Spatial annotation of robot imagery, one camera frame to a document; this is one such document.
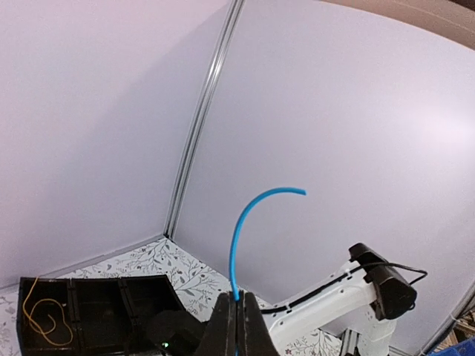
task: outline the patterned floor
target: patterned floor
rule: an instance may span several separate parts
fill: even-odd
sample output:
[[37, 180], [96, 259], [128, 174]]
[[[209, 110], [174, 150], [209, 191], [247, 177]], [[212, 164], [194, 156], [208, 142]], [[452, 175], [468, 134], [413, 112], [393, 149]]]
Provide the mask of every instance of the patterned floor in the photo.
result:
[[[167, 274], [183, 305], [199, 320], [208, 320], [217, 296], [229, 281], [169, 240], [150, 243], [87, 268], [66, 274], [74, 278], [134, 277]], [[0, 356], [20, 355], [16, 339], [17, 293], [0, 295]], [[318, 329], [279, 350], [281, 355], [338, 356], [340, 340]]]

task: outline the blue object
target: blue object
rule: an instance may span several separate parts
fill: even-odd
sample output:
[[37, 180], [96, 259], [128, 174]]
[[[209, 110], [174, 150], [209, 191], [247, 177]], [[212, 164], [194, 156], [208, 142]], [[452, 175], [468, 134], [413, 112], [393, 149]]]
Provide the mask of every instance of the blue object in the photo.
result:
[[236, 301], [239, 301], [239, 290], [238, 284], [236, 283], [236, 248], [238, 246], [239, 235], [243, 227], [244, 220], [246, 219], [247, 214], [249, 214], [249, 212], [258, 204], [258, 202], [270, 197], [271, 195], [279, 193], [307, 195], [305, 190], [299, 188], [274, 188], [270, 189], [269, 191], [264, 191], [262, 194], [256, 196], [256, 198], [254, 198], [244, 208], [243, 212], [240, 213], [239, 219], [237, 219], [235, 232], [232, 235], [231, 250], [229, 251], [229, 280], [231, 281], [231, 289]]
[[458, 345], [439, 352], [432, 352], [430, 356], [475, 356], [475, 338], [462, 341]]

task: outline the orange wire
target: orange wire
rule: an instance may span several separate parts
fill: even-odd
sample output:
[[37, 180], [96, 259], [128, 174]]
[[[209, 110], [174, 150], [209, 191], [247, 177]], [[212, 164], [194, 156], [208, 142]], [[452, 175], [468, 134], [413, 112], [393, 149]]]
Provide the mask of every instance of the orange wire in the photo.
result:
[[[31, 293], [33, 292], [33, 289], [35, 288], [36, 286], [36, 283], [38, 282], [38, 277], [35, 279], [35, 281], [33, 282], [33, 285], [31, 286], [31, 289], [30, 289], [30, 292], [28, 293], [27, 297], [24, 299], [24, 302], [23, 302], [23, 305], [22, 305], [22, 309], [23, 309], [23, 314], [27, 317], [29, 323], [30, 323], [30, 326], [31, 326], [31, 329], [40, 334], [41, 336], [43, 336], [43, 338], [50, 344], [50, 345], [53, 345], [53, 346], [57, 346], [57, 347], [61, 347], [61, 346], [66, 346], [66, 345], [69, 345], [72, 341], [73, 341], [73, 330], [71, 330], [70, 326], [66, 323], [66, 315], [65, 315], [65, 310], [62, 308], [62, 305], [61, 303], [59, 303], [57, 300], [54, 300], [54, 299], [51, 299], [51, 298], [45, 298], [45, 299], [41, 299], [41, 300], [38, 300], [35, 305], [33, 306], [33, 308], [31, 309], [31, 314], [28, 314], [27, 312], [27, 309], [26, 309], [26, 305], [27, 305], [27, 301], [28, 299], [30, 298], [31, 296]], [[62, 322], [65, 324], [66, 328], [68, 328], [69, 330], [69, 333], [71, 335], [71, 338], [70, 340], [67, 342], [67, 343], [55, 343], [54, 341], [52, 341], [47, 335], [50, 334], [51, 332], [53, 332], [55, 329], [56, 329], [56, 321], [54, 321], [53, 317], [51, 317], [51, 315], [48, 314], [48, 317], [53, 321], [53, 328], [47, 332], [45, 332], [42, 327], [35, 321], [33, 320], [32, 318], [32, 315], [33, 315], [33, 312], [35, 311], [35, 308], [40, 304], [40, 303], [43, 303], [43, 302], [52, 302], [52, 303], [55, 303], [57, 306], [59, 306], [59, 308], [61, 309], [61, 314], [62, 314]]]

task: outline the blue cable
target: blue cable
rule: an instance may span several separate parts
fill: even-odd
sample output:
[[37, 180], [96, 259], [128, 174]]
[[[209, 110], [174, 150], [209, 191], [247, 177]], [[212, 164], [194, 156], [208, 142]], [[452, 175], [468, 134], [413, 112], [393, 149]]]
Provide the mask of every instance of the blue cable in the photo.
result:
[[237, 219], [235, 232], [232, 235], [231, 250], [229, 251], [229, 280], [231, 281], [232, 293], [235, 297], [236, 302], [239, 301], [239, 289], [238, 284], [236, 283], [236, 248], [238, 246], [238, 240], [240, 231], [243, 228], [244, 220], [247, 217], [247, 214], [254, 208], [258, 202], [266, 199], [274, 194], [279, 193], [294, 193], [300, 195], [307, 195], [306, 191], [299, 188], [274, 188], [269, 191], [264, 191], [262, 194], [259, 194], [254, 198], [240, 213], [239, 219]]

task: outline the wire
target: wire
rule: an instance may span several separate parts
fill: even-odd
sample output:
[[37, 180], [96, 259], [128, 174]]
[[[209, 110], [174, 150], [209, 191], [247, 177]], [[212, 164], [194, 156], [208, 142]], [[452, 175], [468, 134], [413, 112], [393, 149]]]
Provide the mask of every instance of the wire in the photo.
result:
[[[31, 289], [30, 291], [28, 292], [28, 295], [27, 297], [24, 299], [24, 302], [23, 302], [23, 305], [22, 305], [22, 309], [23, 309], [23, 314], [25, 315], [25, 317], [27, 317], [29, 323], [30, 323], [30, 327], [31, 329], [40, 334], [41, 336], [43, 336], [43, 338], [50, 344], [50, 345], [53, 345], [53, 346], [57, 346], [57, 347], [61, 347], [61, 346], [66, 346], [66, 345], [69, 345], [72, 341], [73, 341], [73, 331], [71, 330], [70, 326], [66, 323], [66, 315], [65, 315], [65, 310], [62, 308], [62, 305], [60, 302], [58, 302], [57, 300], [54, 300], [54, 299], [51, 299], [51, 298], [45, 298], [45, 299], [41, 299], [41, 300], [38, 300], [35, 305], [33, 306], [33, 308], [31, 309], [31, 312], [30, 314], [28, 314], [27, 312], [27, 309], [26, 309], [26, 305], [27, 305], [27, 301], [28, 299], [30, 299], [30, 296], [31, 296], [31, 293], [33, 292], [33, 289], [35, 288], [36, 286], [36, 283], [38, 282], [38, 277], [35, 279], [35, 281], [33, 282], [33, 285], [31, 286]], [[55, 343], [53, 341], [50, 340], [50, 338], [47, 336], [48, 334], [50, 334], [51, 332], [53, 332], [54, 330], [56, 330], [56, 321], [54, 321], [53, 317], [51, 317], [51, 315], [47, 315], [51, 321], [53, 321], [53, 328], [51, 328], [51, 330], [48, 330], [47, 332], [45, 332], [42, 327], [33, 319], [33, 313], [35, 311], [35, 308], [40, 304], [40, 303], [43, 303], [43, 302], [52, 302], [54, 304], [56, 304], [57, 306], [59, 306], [59, 308], [61, 309], [61, 314], [62, 314], [62, 322], [65, 324], [66, 328], [68, 328], [68, 331], [71, 335], [71, 338], [70, 340], [67, 342], [67, 343]]]
[[[417, 269], [417, 268], [413, 268], [413, 267], [409, 267], [409, 266], [405, 266], [405, 265], [401, 265], [399, 263], [392, 263], [392, 262], [372, 262], [372, 263], [365, 263], [364, 265], [359, 265], [355, 268], [353, 268], [352, 270], [350, 270], [350, 272], [348, 273], [345, 273], [345, 274], [342, 274], [340, 277], [337, 277], [331, 281], [329, 281], [328, 283], [325, 283], [323, 284], [322, 286], [318, 287], [317, 289], [314, 289], [313, 291], [305, 294], [304, 296], [294, 300], [293, 302], [291, 302], [289, 304], [289, 307], [290, 308], [294, 308], [296, 307], [297, 305], [303, 303], [303, 302], [306, 302], [308, 299], [320, 294], [324, 289], [327, 289], [329, 288], [330, 286], [333, 286], [334, 284], [338, 283], [338, 282], [341, 282], [344, 278], [348, 277], [349, 274], [353, 274], [353, 273], [356, 273], [357, 271], [360, 271], [361, 269], [363, 268], [366, 268], [366, 267], [374, 267], [374, 266], [388, 266], [388, 267], [394, 267], [394, 268], [400, 268], [400, 269], [404, 269], [406, 271], [411, 271], [411, 272], [416, 272], [416, 273], [420, 273], [422, 276], [421, 277], [417, 277], [415, 280], [413, 280], [412, 282], [409, 283], [409, 285], [413, 285], [414, 283], [416, 282], [419, 282], [421, 279], [423, 278], [426, 278], [426, 276], [428, 275], [427, 271], [424, 271], [423, 269]], [[274, 313], [278, 313], [278, 312], [284, 312], [287, 310], [287, 307], [286, 306], [278, 306], [276, 308], [270, 308], [270, 309], [262, 309], [261, 310], [261, 313], [262, 314], [274, 314]]]
[[267, 197], [270, 197], [274, 194], [279, 193], [294, 193], [300, 195], [307, 195], [306, 191], [299, 188], [274, 188], [268, 191], [264, 191], [262, 194], [259, 194], [251, 200], [251, 202], [244, 208], [243, 212], [240, 213], [239, 219], [237, 219], [235, 232], [232, 235], [231, 249], [229, 251], [229, 280], [231, 281], [231, 289], [236, 301], [239, 301], [239, 288], [236, 283], [236, 249], [238, 246], [238, 240], [240, 231], [243, 227], [244, 220], [247, 217], [247, 214], [254, 208], [261, 200], [264, 200]]

